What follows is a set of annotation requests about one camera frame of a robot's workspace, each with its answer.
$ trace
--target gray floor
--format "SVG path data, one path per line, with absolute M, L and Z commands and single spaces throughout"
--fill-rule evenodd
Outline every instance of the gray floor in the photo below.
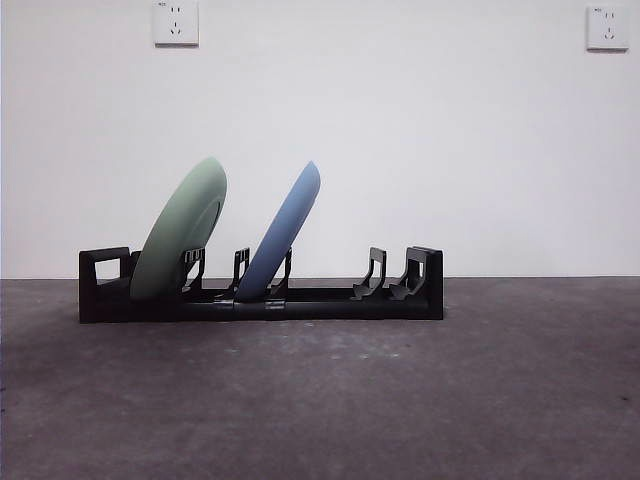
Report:
M 79 325 L 3 284 L 3 478 L 640 478 L 640 278 L 451 279 L 443 322 Z

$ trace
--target plate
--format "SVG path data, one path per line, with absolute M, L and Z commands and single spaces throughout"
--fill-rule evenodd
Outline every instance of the plate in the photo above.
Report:
M 182 253 L 204 248 L 222 212 L 227 176 L 207 158 L 185 177 L 165 205 L 142 248 L 130 296 L 148 300 L 175 294 L 182 286 Z
M 320 172 L 309 162 L 293 184 L 245 272 L 235 299 L 260 300 L 302 228 L 320 190 Z

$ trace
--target wall outlet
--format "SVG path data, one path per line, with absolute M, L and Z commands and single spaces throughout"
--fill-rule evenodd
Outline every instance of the wall outlet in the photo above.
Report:
M 153 40 L 156 47 L 197 47 L 198 2 L 156 1 L 153 4 Z
M 626 7 L 587 8 L 587 50 L 629 49 L 629 11 Z

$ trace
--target white wall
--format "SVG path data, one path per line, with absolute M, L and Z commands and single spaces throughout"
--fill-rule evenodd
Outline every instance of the white wall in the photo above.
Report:
M 367 247 L 457 275 L 640 274 L 640 8 L 632 48 L 584 51 L 575 0 L 201 0 L 199 49 L 155 49 L 151 1 L 4 0 L 5 278 L 75 277 L 140 248 L 215 155 L 227 204 L 209 276 L 255 249 L 314 160 L 295 276 Z

